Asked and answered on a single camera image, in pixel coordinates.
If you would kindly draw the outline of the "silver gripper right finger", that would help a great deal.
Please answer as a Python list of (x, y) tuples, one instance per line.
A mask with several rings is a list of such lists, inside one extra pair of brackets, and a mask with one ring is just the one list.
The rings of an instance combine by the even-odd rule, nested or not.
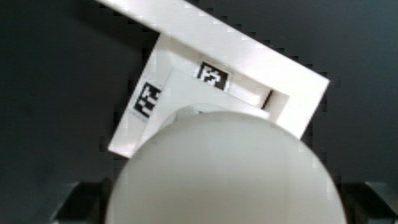
[(398, 224), (398, 192), (383, 182), (367, 182), (374, 203), (371, 205), (371, 224)]

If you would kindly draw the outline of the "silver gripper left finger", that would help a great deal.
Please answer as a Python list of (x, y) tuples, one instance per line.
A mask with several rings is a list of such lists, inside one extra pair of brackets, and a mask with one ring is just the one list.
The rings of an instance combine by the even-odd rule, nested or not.
[(49, 224), (71, 224), (76, 219), (76, 209), (72, 208), (74, 192), (78, 183), (63, 183), (56, 192), (55, 209), (49, 215)]

